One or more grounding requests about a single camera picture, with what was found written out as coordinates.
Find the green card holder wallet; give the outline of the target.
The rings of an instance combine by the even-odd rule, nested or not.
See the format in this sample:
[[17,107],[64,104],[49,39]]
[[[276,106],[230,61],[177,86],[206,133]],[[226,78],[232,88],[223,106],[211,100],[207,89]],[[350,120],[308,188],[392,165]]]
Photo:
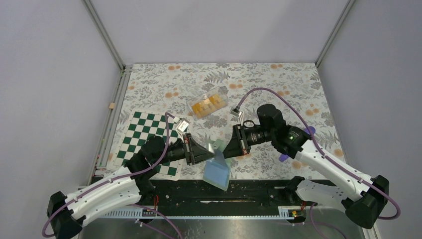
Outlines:
[[203,181],[226,191],[229,184],[230,167],[223,155],[224,143],[221,139],[210,140],[209,149],[213,150],[214,157],[206,161]]

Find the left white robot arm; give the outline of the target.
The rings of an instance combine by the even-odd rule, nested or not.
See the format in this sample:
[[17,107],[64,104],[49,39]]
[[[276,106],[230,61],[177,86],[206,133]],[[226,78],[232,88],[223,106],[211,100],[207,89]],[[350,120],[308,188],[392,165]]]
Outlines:
[[71,239],[90,222],[114,209],[138,202],[150,204],[156,195],[150,178],[157,174],[157,165],[181,159],[195,165],[213,157],[212,146],[201,146],[190,133],[172,143],[152,136],[108,177],[68,195],[61,191],[51,195],[46,224],[52,227],[53,237]]

